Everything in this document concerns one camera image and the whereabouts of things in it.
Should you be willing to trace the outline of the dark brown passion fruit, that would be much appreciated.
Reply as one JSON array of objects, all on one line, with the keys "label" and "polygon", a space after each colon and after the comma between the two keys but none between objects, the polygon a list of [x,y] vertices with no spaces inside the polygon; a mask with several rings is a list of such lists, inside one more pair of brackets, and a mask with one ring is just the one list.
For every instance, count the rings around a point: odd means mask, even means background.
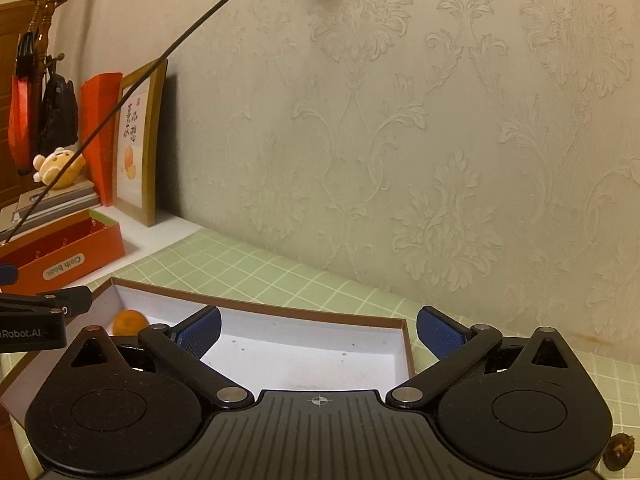
[{"label": "dark brown passion fruit", "polygon": [[613,434],[602,455],[602,462],[609,471],[621,471],[634,456],[634,436],[619,432]]}]

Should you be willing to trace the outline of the red cloth book box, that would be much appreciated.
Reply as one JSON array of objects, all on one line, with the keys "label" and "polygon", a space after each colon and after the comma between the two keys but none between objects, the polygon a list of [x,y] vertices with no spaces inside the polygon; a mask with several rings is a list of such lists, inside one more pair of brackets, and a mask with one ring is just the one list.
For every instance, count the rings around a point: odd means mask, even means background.
[{"label": "red cloth book box", "polygon": [[61,289],[125,255],[119,223],[93,209],[75,212],[1,246],[17,279],[2,292],[32,296]]}]

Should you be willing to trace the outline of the orange tangerine in box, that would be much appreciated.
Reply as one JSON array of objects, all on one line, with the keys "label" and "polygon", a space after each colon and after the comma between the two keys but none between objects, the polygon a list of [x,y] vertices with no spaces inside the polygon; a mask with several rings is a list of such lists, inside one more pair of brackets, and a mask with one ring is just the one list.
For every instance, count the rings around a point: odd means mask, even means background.
[{"label": "orange tangerine in box", "polygon": [[122,310],[114,317],[113,335],[116,337],[137,336],[139,332],[149,325],[148,319],[141,312]]}]

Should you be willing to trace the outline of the brown white shallow box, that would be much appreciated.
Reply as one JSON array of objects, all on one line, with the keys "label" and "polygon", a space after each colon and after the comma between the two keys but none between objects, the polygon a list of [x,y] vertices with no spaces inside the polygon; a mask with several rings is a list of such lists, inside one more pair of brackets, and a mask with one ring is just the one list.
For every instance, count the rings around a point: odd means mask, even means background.
[{"label": "brown white shallow box", "polygon": [[257,394],[278,390],[386,393],[414,374],[407,323],[398,318],[314,312],[207,297],[111,278],[88,313],[67,325],[74,339],[87,325],[109,330],[123,310],[175,325],[205,306],[220,311],[220,336],[201,360]]}]

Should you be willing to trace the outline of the green checkered tablecloth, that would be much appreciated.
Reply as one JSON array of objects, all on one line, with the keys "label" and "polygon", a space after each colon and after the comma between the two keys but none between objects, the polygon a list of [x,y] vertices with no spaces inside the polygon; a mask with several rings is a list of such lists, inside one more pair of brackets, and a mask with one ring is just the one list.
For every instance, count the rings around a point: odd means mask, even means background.
[{"label": "green checkered tablecloth", "polygon": [[[201,230],[151,255],[121,258],[76,283],[97,289],[109,278],[198,292],[228,299],[311,311],[404,318],[418,372],[435,363],[416,336],[417,302],[330,272],[277,256],[216,232]],[[639,479],[639,365],[574,350],[603,394],[614,420],[614,434],[636,439],[636,452],[619,472],[600,471],[608,479]]]}]

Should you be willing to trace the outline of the stack of grey books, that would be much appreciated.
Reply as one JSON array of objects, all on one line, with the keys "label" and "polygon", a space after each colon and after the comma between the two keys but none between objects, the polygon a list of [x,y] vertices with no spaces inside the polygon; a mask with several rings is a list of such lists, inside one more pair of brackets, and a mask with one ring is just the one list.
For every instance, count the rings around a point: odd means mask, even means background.
[{"label": "stack of grey books", "polygon": [[[17,226],[25,217],[29,207],[37,200],[44,190],[43,186],[23,193],[18,201],[1,209],[1,240],[11,234],[14,226]],[[94,189],[94,184],[84,178],[68,188],[52,190],[43,197],[35,210],[28,216],[17,234],[38,228],[43,224],[58,220],[94,206],[99,206],[99,195]]]}]

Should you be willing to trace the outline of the yellow plush toy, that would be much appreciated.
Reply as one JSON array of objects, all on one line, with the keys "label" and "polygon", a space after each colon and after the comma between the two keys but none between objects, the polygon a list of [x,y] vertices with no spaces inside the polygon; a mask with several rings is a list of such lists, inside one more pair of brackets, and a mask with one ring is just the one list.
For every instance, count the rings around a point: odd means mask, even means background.
[{"label": "yellow plush toy", "polygon": [[[43,156],[38,154],[32,160],[32,166],[34,166],[35,173],[32,176],[36,183],[42,183],[49,185],[54,178],[62,171],[66,162],[68,162],[75,152],[68,150],[67,148],[56,148],[50,155]],[[62,190],[62,188],[69,188],[72,186],[84,170],[86,166],[85,157],[78,156],[66,171],[62,173],[60,180],[53,185],[54,190]]]}]

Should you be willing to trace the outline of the black hanging bag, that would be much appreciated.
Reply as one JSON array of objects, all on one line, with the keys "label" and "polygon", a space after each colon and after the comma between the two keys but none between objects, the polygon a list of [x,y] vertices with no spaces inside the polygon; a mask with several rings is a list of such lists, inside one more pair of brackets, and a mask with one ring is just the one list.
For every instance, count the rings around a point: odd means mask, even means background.
[{"label": "black hanging bag", "polygon": [[48,156],[57,148],[73,145],[78,139],[78,104],[74,85],[52,74],[40,106],[38,153]]}]

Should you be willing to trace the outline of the wooden framed picture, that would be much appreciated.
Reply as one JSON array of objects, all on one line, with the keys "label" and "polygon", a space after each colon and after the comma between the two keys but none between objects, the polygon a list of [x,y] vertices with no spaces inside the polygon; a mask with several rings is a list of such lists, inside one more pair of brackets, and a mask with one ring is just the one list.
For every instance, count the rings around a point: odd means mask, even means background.
[{"label": "wooden framed picture", "polygon": [[144,226],[156,223],[157,136],[168,61],[160,62],[134,92],[130,89],[152,65],[149,62],[120,82],[120,97],[127,99],[116,115],[113,155],[114,205]]}]

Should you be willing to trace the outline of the red hanging bag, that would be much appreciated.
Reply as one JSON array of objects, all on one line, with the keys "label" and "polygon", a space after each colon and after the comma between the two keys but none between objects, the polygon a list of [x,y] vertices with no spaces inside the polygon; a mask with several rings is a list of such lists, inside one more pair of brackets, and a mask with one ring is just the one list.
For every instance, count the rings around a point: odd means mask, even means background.
[{"label": "red hanging bag", "polygon": [[12,76],[8,142],[11,158],[21,176],[32,171],[32,159],[38,146],[40,101],[39,82]]}]

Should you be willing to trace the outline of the wooden coat rack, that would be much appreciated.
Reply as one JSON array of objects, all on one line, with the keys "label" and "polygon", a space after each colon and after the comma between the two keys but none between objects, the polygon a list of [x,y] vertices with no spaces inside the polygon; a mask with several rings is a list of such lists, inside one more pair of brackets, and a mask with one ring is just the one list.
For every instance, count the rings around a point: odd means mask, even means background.
[{"label": "wooden coat rack", "polygon": [[1,6],[1,205],[15,202],[22,193],[35,187],[32,171],[21,176],[11,158],[8,123],[11,78],[28,77],[44,89],[62,53],[50,55],[49,32],[53,15],[68,0],[18,0]]}]

